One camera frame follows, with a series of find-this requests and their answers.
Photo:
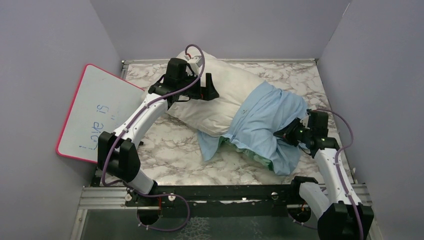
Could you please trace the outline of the light blue pillowcase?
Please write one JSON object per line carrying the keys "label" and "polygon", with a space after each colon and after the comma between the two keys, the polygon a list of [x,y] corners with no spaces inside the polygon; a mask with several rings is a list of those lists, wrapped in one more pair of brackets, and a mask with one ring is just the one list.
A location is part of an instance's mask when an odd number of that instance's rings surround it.
{"label": "light blue pillowcase", "polygon": [[273,133],[296,118],[305,118],[308,107],[302,96],[263,82],[242,103],[226,133],[210,136],[197,132],[202,157],[204,161],[211,160],[220,147],[219,137],[224,137],[240,149],[251,150],[271,160],[273,172],[287,176],[297,167],[301,153],[296,146],[283,142]]}

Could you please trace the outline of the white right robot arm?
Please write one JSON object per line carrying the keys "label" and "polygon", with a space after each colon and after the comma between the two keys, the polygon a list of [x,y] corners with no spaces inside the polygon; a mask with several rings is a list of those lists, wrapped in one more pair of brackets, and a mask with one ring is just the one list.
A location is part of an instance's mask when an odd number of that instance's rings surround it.
{"label": "white right robot arm", "polygon": [[291,146],[305,145],[323,177],[326,193],[315,180],[295,177],[288,190],[289,199],[300,204],[305,201],[317,218],[317,232],[321,240],[364,240],[374,219],[370,206],[362,203],[340,160],[345,146],[339,146],[328,136],[331,110],[308,109],[307,117],[295,118],[274,136]]}

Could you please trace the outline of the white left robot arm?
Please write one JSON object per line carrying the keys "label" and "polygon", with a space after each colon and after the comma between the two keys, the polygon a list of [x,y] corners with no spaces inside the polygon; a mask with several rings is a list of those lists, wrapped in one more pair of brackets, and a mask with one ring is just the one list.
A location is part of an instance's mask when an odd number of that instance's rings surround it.
{"label": "white left robot arm", "polygon": [[138,199],[144,205],[155,203],[157,183],[142,171],[138,146],[153,123],[179,102],[180,96],[187,100],[203,101],[220,96],[211,73],[205,74],[205,86],[201,85],[204,62],[204,57],[200,55],[171,58],[165,74],[149,87],[135,112],[113,132],[104,131],[99,135],[97,167],[102,171],[104,186],[108,186],[106,174],[109,174],[137,191]]}

